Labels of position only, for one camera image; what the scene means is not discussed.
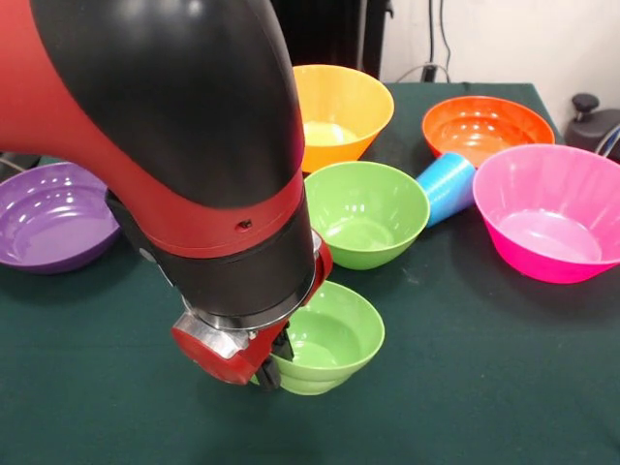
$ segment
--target orange bowl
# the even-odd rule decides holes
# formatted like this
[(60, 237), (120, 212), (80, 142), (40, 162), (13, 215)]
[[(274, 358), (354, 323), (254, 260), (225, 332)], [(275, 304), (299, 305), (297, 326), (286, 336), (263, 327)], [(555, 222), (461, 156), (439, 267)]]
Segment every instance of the orange bowl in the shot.
[(475, 167), (495, 153), (526, 143), (554, 143), (542, 116), (510, 100), (485, 96), (448, 99), (431, 108), (422, 132), (433, 154), (456, 152)]
[(303, 65), (293, 71), (306, 143), (303, 171), (359, 159), (394, 114), (389, 90), (366, 73), (341, 66)]

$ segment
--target purple bowl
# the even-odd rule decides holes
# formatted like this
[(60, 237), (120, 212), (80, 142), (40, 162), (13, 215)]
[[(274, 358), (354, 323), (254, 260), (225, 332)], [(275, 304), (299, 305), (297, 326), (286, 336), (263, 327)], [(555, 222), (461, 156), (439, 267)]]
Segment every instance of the purple bowl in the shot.
[(100, 257), (119, 233), (106, 185), (78, 165), (45, 165), (0, 184), (0, 264), (71, 271)]

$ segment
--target magenta bowl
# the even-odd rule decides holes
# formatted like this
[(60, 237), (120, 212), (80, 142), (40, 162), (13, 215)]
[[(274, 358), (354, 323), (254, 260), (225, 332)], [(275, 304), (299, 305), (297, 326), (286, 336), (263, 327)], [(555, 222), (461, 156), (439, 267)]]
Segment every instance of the magenta bowl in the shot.
[(0, 264), (37, 274), (78, 269), (120, 235), (106, 185), (73, 163), (56, 163), (0, 184)]
[(554, 284), (620, 264), (620, 165), (565, 145), (530, 144), (486, 160), (474, 199), (499, 255)]

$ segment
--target black cable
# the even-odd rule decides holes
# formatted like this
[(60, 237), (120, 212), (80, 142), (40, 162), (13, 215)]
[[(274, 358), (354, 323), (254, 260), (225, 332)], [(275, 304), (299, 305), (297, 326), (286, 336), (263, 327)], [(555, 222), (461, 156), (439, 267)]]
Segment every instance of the black cable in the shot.
[(432, 63), (435, 58), (435, 34), (433, 32), (435, 21), (433, 20), (433, 0), (428, 0), (428, 31), (430, 33), (430, 58), (428, 62)]
[(448, 45), (448, 40), (446, 39), (446, 29), (444, 27), (444, 0), (439, 0), (439, 27), (442, 31), (442, 39), (444, 40), (444, 46), (446, 46), (446, 50), (448, 51), (448, 56), (446, 58), (446, 73), (450, 68), (450, 58), (452, 57), (452, 50)]

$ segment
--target yellow bowl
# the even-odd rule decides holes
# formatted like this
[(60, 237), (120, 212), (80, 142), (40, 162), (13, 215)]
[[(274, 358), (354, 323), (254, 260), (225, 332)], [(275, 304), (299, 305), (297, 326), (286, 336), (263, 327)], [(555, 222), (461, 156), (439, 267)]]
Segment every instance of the yellow bowl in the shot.
[(389, 90), (366, 73), (342, 66), (293, 70), (306, 140), (303, 171), (359, 159), (394, 115)]

